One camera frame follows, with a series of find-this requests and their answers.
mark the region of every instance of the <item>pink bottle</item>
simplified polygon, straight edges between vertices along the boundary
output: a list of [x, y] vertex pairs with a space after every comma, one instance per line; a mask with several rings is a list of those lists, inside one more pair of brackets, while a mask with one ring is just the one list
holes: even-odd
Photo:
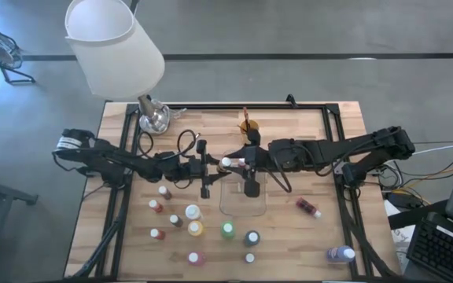
[[188, 263], [193, 266], [202, 266], [205, 263], [205, 257], [202, 252], [191, 252], [188, 254]]

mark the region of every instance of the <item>white lampshade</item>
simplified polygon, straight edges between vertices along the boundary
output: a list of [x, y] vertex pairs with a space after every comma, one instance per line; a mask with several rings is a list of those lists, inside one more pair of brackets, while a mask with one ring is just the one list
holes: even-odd
[[137, 97], [162, 78], [162, 54], [121, 0], [73, 0], [65, 27], [92, 94]]

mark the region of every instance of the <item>yellow bottle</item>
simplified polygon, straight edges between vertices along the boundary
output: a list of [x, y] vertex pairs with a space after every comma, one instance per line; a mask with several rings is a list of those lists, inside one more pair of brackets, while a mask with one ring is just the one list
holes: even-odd
[[190, 235], [198, 237], [202, 234], [202, 232], [204, 232], [204, 226], [202, 225], [201, 222], [193, 220], [188, 225], [188, 233], [190, 233]]

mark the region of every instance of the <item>white cable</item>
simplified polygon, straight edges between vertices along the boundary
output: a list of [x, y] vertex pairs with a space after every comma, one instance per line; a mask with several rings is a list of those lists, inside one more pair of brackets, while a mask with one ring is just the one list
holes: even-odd
[[443, 150], [443, 149], [453, 149], [453, 145], [443, 146], [443, 147], [435, 148], [435, 149], [422, 150], [422, 151], [416, 152], [416, 153], [414, 153], [412, 155], [418, 155], [418, 154], [422, 154], [422, 153], [430, 153], [430, 152], [433, 152], [433, 151]]

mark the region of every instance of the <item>blue bottle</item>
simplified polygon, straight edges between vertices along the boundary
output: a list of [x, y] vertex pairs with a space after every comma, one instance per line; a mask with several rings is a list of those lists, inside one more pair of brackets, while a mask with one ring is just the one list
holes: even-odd
[[355, 252], [349, 246], [331, 248], [326, 252], [326, 258], [331, 263], [350, 263], [355, 258]]

